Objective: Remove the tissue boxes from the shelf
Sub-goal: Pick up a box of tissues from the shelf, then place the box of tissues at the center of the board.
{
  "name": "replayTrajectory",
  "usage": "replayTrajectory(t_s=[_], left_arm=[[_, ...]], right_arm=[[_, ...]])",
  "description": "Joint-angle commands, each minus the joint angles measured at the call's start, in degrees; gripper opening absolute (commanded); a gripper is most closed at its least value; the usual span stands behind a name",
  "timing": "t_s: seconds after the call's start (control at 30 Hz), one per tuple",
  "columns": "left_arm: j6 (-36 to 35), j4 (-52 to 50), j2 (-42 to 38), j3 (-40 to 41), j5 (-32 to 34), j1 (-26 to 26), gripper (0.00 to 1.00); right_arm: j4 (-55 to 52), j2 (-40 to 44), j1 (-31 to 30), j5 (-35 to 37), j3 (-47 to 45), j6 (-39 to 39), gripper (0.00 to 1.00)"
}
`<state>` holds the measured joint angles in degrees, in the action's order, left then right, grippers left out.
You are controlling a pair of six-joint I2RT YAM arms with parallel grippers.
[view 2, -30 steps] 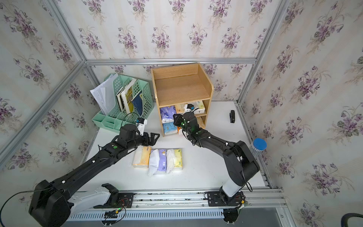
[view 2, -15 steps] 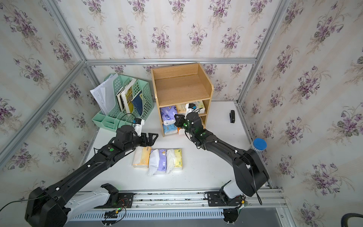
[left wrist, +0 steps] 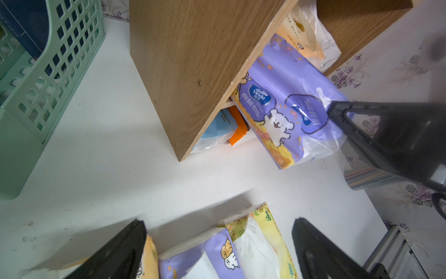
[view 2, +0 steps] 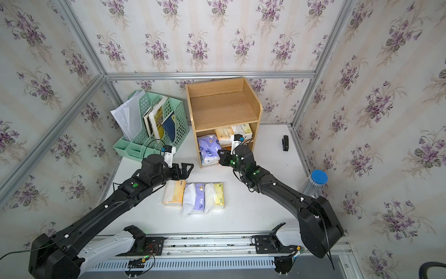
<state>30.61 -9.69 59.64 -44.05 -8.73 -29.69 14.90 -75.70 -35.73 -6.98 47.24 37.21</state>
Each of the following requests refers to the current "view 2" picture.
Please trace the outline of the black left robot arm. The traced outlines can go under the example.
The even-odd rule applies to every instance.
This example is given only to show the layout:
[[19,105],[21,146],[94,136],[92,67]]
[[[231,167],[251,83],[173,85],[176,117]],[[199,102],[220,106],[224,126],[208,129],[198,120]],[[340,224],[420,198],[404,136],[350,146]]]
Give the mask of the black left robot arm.
[[42,234],[32,245],[29,273],[35,279],[76,279],[84,272],[114,256],[148,250],[146,234],[131,225],[116,236],[96,245],[88,244],[110,223],[136,207],[168,181],[186,180],[194,165],[169,165],[158,154],[142,160],[141,168],[80,220],[52,236]]

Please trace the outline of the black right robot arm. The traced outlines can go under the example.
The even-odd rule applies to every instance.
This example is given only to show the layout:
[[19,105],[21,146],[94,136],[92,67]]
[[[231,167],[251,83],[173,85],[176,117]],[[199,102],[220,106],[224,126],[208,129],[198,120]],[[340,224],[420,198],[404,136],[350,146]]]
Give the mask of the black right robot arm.
[[218,151],[219,164],[233,169],[248,189],[270,197],[287,209],[299,223],[303,245],[317,258],[331,255],[344,230],[332,205],[324,197],[313,198],[290,188],[268,170],[258,165],[253,152],[239,145],[234,152]]

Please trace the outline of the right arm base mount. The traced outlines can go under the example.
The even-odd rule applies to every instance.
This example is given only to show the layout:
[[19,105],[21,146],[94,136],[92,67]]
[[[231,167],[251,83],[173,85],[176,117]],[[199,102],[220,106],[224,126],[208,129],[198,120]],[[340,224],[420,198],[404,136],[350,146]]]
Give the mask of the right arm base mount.
[[251,237],[256,254],[291,254],[304,246],[297,227],[280,223],[268,234]]

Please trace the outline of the purple wet wipes pack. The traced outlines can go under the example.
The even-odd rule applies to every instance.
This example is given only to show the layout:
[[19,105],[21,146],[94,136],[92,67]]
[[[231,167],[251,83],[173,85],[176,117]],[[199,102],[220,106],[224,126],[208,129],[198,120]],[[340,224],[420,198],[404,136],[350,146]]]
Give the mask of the purple wet wipes pack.
[[215,134],[199,137],[197,143],[203,166],[214,165],[219,162],[218,151],[221,149],[221,145]]

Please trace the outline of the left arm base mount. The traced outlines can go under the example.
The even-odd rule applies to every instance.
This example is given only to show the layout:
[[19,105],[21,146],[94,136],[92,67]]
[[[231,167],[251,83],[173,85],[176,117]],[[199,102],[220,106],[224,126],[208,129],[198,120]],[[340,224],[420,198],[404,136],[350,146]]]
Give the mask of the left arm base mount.
[[165,241],[164,237],[147,236],[141,229],[134,225],[125,227],[124,231],[132,235],[134,244],[126,253],[119,254],[119,256],[161,255]]

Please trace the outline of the purple white tissue pack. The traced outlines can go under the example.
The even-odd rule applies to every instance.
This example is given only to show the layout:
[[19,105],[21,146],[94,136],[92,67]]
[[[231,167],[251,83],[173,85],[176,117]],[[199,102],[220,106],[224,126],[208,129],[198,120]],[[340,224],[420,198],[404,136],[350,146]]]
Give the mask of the purple white tissue pack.
[[203,183],[190,183],[186,185],[182,203],[182,216],[204,214],[204,186]]

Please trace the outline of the green yellow tissue pack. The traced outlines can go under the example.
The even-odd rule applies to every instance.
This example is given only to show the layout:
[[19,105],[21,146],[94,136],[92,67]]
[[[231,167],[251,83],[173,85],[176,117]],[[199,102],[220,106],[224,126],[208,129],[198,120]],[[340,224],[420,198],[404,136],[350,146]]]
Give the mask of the green yellow tissue pack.
[[204,212],[223,210],[225,207],[224,184],[207,183],[204,186]]

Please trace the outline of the orange yellow tissue pack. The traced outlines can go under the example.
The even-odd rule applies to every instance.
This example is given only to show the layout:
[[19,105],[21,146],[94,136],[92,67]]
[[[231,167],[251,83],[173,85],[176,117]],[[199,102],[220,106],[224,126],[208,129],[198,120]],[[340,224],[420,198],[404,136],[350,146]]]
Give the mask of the orange yellow tissue pack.
[[165,186],[163,205],[166,207],[181,207],[183,204],[185,180],[169,181]]

